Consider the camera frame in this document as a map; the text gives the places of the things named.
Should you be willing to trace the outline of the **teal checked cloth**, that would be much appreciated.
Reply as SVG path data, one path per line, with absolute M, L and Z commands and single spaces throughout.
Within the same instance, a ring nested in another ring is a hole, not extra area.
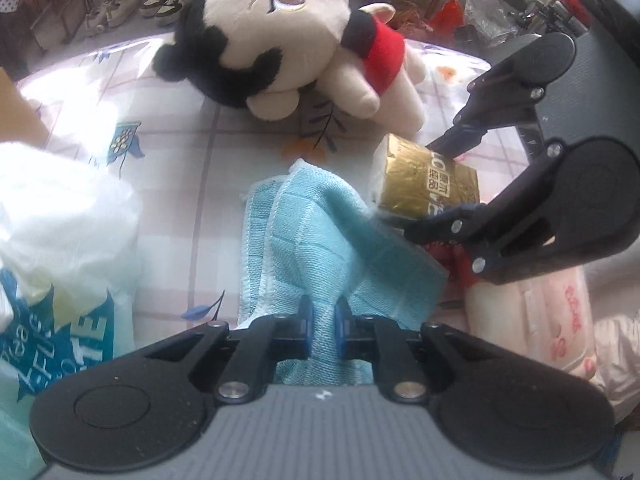
M 368 384 L 372 368 L 337 355 L 334 306 L 392 318 L 417 330 L 434 311 L 447 271 L 422 248 L 375 217 L 357 191 L 332 172 L 298 160 L 285 176 L 255 183 L 246 196 L 238 324 L 314 307 L 311 355 L 288 360 L 278 382 L 306 386 Z

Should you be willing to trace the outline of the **gold foil pack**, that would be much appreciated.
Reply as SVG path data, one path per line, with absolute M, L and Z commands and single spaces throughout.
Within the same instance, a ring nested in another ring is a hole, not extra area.
M 475 169 L 391 133 L 378 144 L 367 202 L 386 221 L 403 224 L 479 201 Z

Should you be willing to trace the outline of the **red plastic bag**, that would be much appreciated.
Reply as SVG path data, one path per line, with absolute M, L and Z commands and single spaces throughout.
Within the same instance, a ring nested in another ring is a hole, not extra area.
M 439 36 L 454 36 L 456 29 L 464 25 L 464 12 L 459 0 L 448 0 L 428 24 Z

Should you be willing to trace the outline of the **pink wet wipes pack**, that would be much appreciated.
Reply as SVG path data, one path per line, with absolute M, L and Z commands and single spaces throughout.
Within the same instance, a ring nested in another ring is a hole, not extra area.
M 574 266 L 505 285 L 480 280 L 454 249 L 465 330 L 526 358 L 591 379 L 597 356 L 584 270 Z

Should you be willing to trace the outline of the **checked floral tablecloth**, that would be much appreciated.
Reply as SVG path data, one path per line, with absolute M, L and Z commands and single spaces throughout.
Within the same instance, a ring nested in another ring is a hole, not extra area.
M 20 83 L 40 106 L 51 152 L 107 170 L 142 201 L 140 340 L 180 332 L 185 310 L 215 300 L 235 321 L 244 200 L 255 182 L 303 157 L 364 192 L 382 139 L 315 94 L 283 122 L 260 122 L 187 82 L 163 82 L 151 67 L 161 44 L 148 37 L 66 58 Z

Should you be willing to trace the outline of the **white teal plastic bag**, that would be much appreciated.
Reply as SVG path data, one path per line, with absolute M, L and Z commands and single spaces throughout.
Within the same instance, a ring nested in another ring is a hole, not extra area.
M 141 202 L 130 184 L 26 144 L 1 147 L 1 475 L 43 461 L 35 397 L 134 348 Z

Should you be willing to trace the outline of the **black haired plush doll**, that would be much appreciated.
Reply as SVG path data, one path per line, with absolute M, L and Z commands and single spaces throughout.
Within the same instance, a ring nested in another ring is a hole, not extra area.
M 390 27 L 395 14 L 385 2 L 191 0 L 152 66 L 265 122 L 291 116 L 313 88 L 350 116 L 413 138 L 425 122 L 426 68 Z

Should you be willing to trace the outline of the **brown cardboard box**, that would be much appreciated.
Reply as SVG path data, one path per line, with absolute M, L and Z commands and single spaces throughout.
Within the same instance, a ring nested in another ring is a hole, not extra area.
M 22 142 L 44 148 L 49 130 L 0 68 L 0 142 Z

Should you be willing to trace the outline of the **beige sneaker pair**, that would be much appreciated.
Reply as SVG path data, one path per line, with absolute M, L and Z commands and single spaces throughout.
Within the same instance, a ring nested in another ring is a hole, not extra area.
M 108 28 L 124 24 L 137 10 L 139 0 L 107 0 L 85 16 L 85 35 L 103 34 Z

